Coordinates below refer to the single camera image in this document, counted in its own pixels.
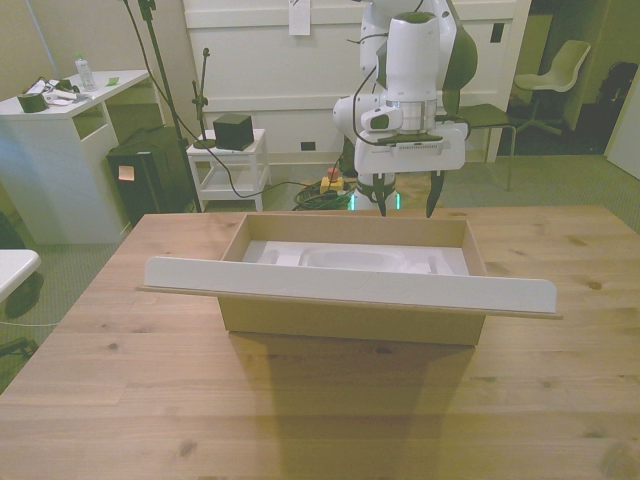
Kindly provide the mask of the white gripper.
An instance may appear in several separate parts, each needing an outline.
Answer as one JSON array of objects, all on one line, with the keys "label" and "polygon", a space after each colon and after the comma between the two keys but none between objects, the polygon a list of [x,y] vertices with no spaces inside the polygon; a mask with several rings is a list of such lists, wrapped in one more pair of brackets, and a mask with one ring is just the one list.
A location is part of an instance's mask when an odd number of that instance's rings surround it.
[{"label": "white gripper", "polygon": [[359,174],[372,176],[371,200],[379,208],[380,214],[387,213],[387,198],[395,192],[393,173],[430,173],[430,191],[426,201],[426,217],[430,218],[440,198],[445,172],[441,170],[460,169],[465,163],[465,139],[468,128],[465,123],[437,123],[430,134],[441,137],[439,141],[411,141],[391,145],[372,145],[390,132],[369,133],[363,131],[365,141],[357,139],[354,166]]}]

